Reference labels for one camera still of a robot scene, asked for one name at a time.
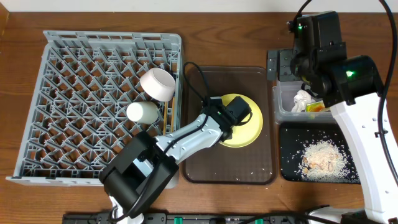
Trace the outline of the white cup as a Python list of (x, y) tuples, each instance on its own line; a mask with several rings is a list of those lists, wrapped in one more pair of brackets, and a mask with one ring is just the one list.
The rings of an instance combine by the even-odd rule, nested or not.
[(157, 106), (150, 101), (133, 102), (127, 106), (127, 118), (133, 122), (152, 124), (157, 121)]

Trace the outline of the white napkin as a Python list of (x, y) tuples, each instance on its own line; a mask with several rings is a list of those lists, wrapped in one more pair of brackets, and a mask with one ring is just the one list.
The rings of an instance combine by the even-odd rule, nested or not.
[(291, 109), (292, 113), (299, 113), (305, 111), (306, 107), (310, 103), (314, 103), (315, 100), (305, 90), (299, 90), (294, 96), (294, 107)]

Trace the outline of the rice and food scraps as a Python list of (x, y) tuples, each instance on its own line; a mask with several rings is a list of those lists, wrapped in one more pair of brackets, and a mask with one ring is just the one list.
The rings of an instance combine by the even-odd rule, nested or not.
[(326, 134), (320, 140), (299, 141), (301, 149), (289, 159), (293, 173), (299, 179), (308, 182), (350, 183), (358, 184), (358, 172), (348, 147), (341, 141), (334, 141)]

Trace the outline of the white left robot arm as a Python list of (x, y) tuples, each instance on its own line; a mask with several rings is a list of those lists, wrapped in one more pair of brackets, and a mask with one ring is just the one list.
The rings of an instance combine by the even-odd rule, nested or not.
[(102, 170), (99, 180), (113, 199), (110, 223), (133, 220), (146, 211), (172, 180), (179, 164), (194, 153), (230, 139), (233, 127), (252, 114), (245, 100), (236, 96), (227, 105), (208, 98), (192, 123), (173, 133), (152, 137), (141, 131)]

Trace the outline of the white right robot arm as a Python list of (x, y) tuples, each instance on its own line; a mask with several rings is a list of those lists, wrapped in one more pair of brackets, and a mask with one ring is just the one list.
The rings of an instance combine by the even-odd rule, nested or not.
[(304, 15), (288, 23), (291, 49), (270, 50), (267, 77), (302, 83), (323, 100), (348, 143), (364, 195), (362, 210), (312, 210), (311, 223), (396, 223), (397, 143), (386, 109), (387, 83), (371, 57), (348, 57), (337, 12)]

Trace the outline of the yellow plate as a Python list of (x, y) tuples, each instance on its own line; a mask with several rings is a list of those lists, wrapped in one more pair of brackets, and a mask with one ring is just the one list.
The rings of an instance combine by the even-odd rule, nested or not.
[(251, 108), (252, 116), (247, 115), (243, 121), (246, 124), (242, 126), (234, 126), (231, 139), (220, 142), (226, 147), (244, 147), (254, 142), (260, 135), (263, 127), (263, 115), (258, 105), (250, 98), (231, 93), (221, 97), (223, 105), (229, 104), (236, 96), (240, 96)]

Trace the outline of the wooden chopstick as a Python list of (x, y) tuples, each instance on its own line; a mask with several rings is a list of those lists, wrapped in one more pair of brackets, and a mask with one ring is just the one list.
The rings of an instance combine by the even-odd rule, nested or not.
[(175, 103), (175, 97), (172, 98), (172, 103), (171, 103), (172, 105), (171, 122), (170, 122), (171, 133), (174, 131), (174, 114), (175, 114), (174, 103)]
[(167, 112), (168, 112), (168, 101), (164, 102), (164, 115), (163, 115), (163, 131), (162, 134), (166, 134), (167, 130)]

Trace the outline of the yellow orange snack wrapper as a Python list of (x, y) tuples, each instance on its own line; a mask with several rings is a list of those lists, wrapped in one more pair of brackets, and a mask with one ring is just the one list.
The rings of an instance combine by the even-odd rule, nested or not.
[(326, 110), (326, 107), (325, 107), (323, 101), (317, 101), (317, 102), (314, 102), (314, 103), (309, 103), (309, 104), (306, 105), (306, 109), (305, 109), (306, 112), (314, 112), (314, 113), (315, 112), (322, 112), (322, 111), (325, 111), (325, 110)]

